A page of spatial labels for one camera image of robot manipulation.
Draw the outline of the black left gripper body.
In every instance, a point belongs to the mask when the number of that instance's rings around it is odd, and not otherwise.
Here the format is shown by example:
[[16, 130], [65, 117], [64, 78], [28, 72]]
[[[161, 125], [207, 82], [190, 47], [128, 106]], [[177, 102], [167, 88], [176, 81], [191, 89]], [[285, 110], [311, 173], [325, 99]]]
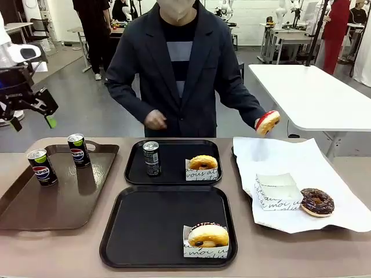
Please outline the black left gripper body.
[[1, 68], [1, 112], [34, 110], [32, 85], [28, 67]]

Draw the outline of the person's right hand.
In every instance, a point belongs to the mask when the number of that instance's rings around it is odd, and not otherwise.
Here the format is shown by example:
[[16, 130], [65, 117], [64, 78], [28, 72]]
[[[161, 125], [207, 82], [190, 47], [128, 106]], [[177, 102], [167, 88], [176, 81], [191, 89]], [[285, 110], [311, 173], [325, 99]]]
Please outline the person's right hand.
[[166, 129], [166, 117], [159, 110], [154, 109], [146, 116], [144, 126], [151, 130]]

